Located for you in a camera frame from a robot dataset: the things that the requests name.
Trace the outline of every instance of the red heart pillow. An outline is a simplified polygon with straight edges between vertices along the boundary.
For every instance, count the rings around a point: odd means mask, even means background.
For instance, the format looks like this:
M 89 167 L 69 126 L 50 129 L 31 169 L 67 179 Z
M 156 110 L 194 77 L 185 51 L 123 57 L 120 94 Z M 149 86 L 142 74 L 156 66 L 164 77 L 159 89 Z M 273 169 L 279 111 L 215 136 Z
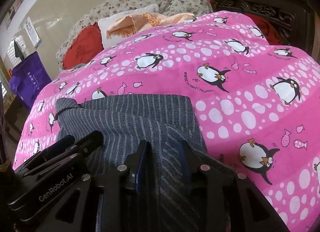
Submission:
M 80 63 L 90 62 L 103 50 L 98 23 L 85 27 L 73 41 L 63 58 L 63 68 L 71 69 Z

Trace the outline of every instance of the purple bag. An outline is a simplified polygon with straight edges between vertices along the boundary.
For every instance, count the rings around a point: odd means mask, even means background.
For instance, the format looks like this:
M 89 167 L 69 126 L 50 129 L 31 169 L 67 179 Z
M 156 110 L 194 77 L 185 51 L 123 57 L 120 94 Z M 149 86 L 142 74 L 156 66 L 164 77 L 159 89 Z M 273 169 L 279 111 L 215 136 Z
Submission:
M 31 110 L 42 88 L 50 82 L 38 52 L 35 51 L 12 69 L 9 87 L 21 99 L 22 104 Z

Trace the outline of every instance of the white wall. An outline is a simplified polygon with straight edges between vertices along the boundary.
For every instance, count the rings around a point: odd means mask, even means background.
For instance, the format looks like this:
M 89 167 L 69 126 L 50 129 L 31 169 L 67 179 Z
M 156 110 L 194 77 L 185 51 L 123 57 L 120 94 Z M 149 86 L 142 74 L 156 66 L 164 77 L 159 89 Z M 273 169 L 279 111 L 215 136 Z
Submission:
M 14 36 L 14 34 L 17 32 L 20 24 L 22 23 L 23 18 L 26 16 L 28 11 L 31 9 L 31 7 L 34 5 L 34 3 L 37 0 L 24 0 L 17 10 L 17 13 L 14 15 L 8 29 L 6 29 L 6 26 L 4 22 L 0 25 L 0 56 L 2 58 L 5 57 L 7 53 L 8 46 Z

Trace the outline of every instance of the carved wooden furniture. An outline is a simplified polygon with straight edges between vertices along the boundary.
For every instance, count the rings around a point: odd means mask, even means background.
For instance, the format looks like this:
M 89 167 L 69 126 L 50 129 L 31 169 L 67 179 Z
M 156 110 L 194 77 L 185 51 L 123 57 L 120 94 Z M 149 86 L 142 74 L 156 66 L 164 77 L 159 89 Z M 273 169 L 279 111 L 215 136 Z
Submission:
M 306 0 L 214 0 L 215 11 L 251 13 L 269 21 L 286 41 L 309 55 L 315 36 L 315 14 Z

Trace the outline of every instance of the white pillow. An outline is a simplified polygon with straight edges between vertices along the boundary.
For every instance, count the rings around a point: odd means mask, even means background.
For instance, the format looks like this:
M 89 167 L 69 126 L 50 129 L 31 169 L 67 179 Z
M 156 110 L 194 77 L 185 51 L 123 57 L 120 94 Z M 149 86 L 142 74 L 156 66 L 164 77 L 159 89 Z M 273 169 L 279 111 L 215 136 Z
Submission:
M 141 9 L 120 12 L 118 14 L 111 16 L 111 17 L 107 17 L 107 18 L 103 18 L 103 19 L 98 20 L 98 26 L 101 31 L 103 48 L 106 49 L 107 47 L 111 47 L 111 46 L 119 43 L 121 40 L 126 39 L 126 38 L 119 37 L 119 36 L 113 36 L 113 37 L 111 37 L 111 39 L 107 39 L 107 28 L 112 23 L 114 23 L 118 19 L 124 18 L 125 16 L 131 15 L 131 14 L 143 13 L 143 12 L 159 13 L 158 4 L 152 4 L 150 6 L 147 6 L 145 8 L 141 8 Z

